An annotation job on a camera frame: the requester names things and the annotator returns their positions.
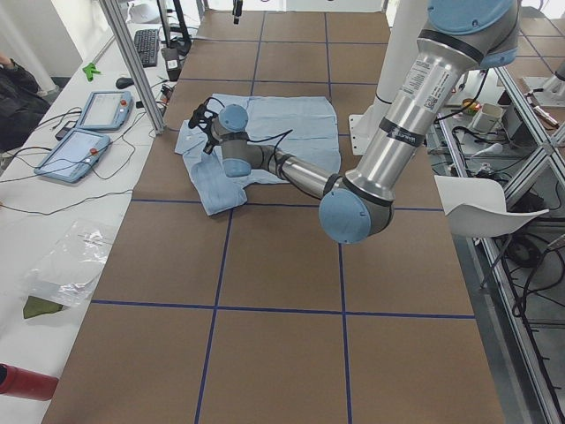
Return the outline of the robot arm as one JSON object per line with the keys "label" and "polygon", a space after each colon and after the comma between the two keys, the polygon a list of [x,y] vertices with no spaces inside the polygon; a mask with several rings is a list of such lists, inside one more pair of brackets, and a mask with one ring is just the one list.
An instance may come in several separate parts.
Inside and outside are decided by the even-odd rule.
{"label": "robot arm", "polygon": [[229,177],[265,170],[319,199],[327,235],[341,244],[358,243],[389,225],[396,181],[458,80],[515,59],[520,6],[518,1],[418,1],[410,8],[402,1],[388,52],[406,53],[413,62],[402,63],[397,94],[385,114],[373,116],[372,138],[358,165],[344,175],[251,141],[247,114],[236,105],[206,118],[203,152],[221,149],[220,167]]}

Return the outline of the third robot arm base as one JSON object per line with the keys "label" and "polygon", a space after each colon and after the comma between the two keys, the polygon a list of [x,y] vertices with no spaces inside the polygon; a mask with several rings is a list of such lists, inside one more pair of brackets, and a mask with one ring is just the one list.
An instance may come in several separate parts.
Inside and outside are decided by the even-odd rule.
{"label": "third robot arm base", "polygon": [[522,80],[533,93],[557,100],[564,99],[564,63],[550,77],[522,77]]}

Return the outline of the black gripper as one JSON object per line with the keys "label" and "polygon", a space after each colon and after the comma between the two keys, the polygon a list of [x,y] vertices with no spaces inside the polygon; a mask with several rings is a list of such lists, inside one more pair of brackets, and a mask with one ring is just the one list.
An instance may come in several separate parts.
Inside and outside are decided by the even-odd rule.
{"label": "black gripper", "polygon": [[243,0],[232,1],[233,24],[238,25],[243,11]]}
{"label": "black gripper", "polygon": [[206,153],[207,155],[211,155],[214,151],[214,148],[221,144],[221,139],[218,138],[216,135],[213,135],[211,132],[207,132],[206,136],[207,136],[207,142],[205,144],[205,147],[203,148],[203,152]]}

